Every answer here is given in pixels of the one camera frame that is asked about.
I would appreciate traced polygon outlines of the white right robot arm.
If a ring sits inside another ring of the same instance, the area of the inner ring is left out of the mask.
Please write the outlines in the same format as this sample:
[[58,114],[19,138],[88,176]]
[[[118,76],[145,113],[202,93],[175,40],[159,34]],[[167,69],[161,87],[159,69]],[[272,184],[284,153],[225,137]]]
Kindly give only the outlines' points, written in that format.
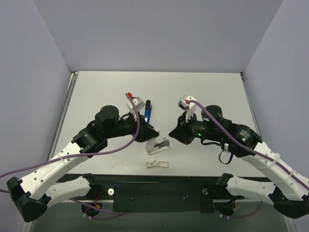
[[225,119],[221,107],[209,105],[202,108],[202,120],[195,114],[200,106],[195,100],[179,101],[184,113],[178,117],[177,126],[169,136],[189,145],[199,139],[204,146],[217,145],[222,152],[249,163],[269,181],[259,182],[222,174],[216,193],[222,198],[252,198],[267,203],[286,217],[297,219],[309,213],[309,179],[285,163],[279,153],[273,152],[266,142],[250,127]]

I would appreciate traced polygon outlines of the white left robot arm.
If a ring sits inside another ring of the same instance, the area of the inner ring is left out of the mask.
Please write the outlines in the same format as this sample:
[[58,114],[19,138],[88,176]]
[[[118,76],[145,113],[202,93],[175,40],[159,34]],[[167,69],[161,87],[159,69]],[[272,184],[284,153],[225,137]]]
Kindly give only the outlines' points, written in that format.
[[117,107],[107,105],[95,115],[84,129],[47,164],[22,177],[12,177],[7,188],[12,201],[25,222],[39,218],[54,204],[75,197],[95,199],[103,193],[100,183],[92,174],[84,174],[72,181],[57,183],[75,166],[87,161],[108,145],[108,139],[132,135],[138,143],[159,136],[144,116],[128,113],[119,116]]

